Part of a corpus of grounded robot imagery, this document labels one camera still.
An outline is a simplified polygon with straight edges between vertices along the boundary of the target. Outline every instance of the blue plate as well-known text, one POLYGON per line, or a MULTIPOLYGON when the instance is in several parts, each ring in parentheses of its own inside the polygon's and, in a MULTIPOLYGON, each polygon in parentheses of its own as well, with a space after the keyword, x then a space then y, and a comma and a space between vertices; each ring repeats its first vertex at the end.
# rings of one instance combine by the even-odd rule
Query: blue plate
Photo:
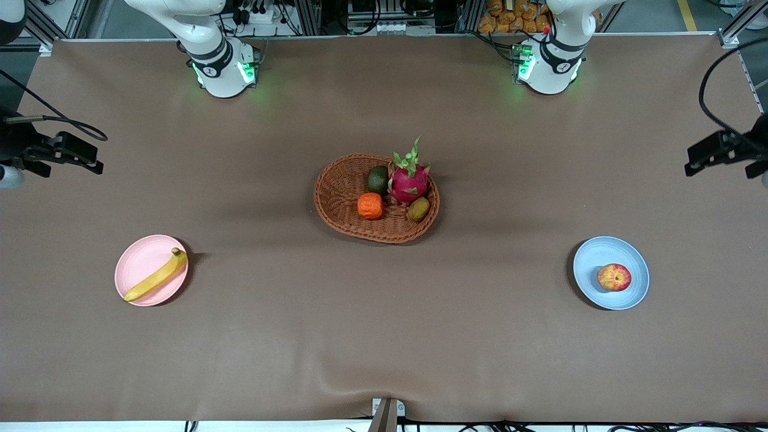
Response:
POLYGON ((597 306, 622 311, 637 306, 648 292, 650 275, 643 256, 631 244, 616 237, 595 237, 585 241, 574 257, 576 284, 597 306), (598 270, 606 264, 621 264, 632 282, 624 291, 606 291, 598 283, 598 270))

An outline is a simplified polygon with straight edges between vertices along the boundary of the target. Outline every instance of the red apple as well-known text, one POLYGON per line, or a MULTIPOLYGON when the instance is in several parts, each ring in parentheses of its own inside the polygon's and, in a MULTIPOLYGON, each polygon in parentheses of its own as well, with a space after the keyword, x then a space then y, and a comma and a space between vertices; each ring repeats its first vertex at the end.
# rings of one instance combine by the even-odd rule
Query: red apple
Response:
POLYGON ((598 271, 598 283, 608 291, 624 291, 632 282, 629 270, 621 264, 609 264, 598 271))

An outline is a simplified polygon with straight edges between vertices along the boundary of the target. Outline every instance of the dragon fruit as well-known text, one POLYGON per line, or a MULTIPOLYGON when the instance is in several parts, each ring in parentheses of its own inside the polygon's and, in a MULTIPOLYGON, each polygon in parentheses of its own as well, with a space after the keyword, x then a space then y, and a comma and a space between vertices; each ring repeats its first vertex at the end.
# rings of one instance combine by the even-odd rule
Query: dragon fruit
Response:
POLYGON ((394 162, 389 165, 389 186, 387 191, 398 202, 410 204, 427 192, 429 166, 419 165, 419 140, 404 158, 395 153, 394 162))

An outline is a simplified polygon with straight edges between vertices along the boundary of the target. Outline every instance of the plate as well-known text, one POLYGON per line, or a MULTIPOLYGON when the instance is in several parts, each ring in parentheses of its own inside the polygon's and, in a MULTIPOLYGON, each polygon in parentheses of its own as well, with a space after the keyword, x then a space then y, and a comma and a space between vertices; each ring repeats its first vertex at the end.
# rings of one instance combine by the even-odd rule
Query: plate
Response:
POLYGON ((576 284, 597 306, 622 311, 637 306, 650 287, 648 265, 631 244, 616 237, 601 236, 585 241, 574 257, 576 284), (621 264, 632 275, 624 291, 606 291, 598 283, 598 270, 606 264, 621 264))
MULTIPOLYGON (((122 298, 128 290, 163 267, 163 264, 170 260, 170 250, 173 248, 185 251, 178 240, 160 234, 142 238, 129 246, 120 256, 118 266, 114 269, 114 286, 118 289, 120 297, 122 298)), ((184 278, 187 277, 188 268, 187 262, 182 272, 165 285, 128 303, 134 306, 154 306, 168 300, 181 287, 184 278)))

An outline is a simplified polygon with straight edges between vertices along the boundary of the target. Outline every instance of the woven basket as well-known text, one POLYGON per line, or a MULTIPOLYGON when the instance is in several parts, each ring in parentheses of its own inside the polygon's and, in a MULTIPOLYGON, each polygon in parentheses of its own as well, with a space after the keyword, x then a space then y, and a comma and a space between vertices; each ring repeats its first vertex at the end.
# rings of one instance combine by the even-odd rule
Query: woven basket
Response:
POLYGON ((432 178, 425 195, 429 212, 421 222, 408 219, 408 207, 389 195, 384 197, 380 219, 368 221, 357 214, 357 198, 368 192, 368 172, 391 161, 384 156, 354 154, 325 167, 315 182, 314 194, 315 208, 323 221, 342 234, 379 243, 401 244, 424 234, 440 209, 440 194, 432 178))

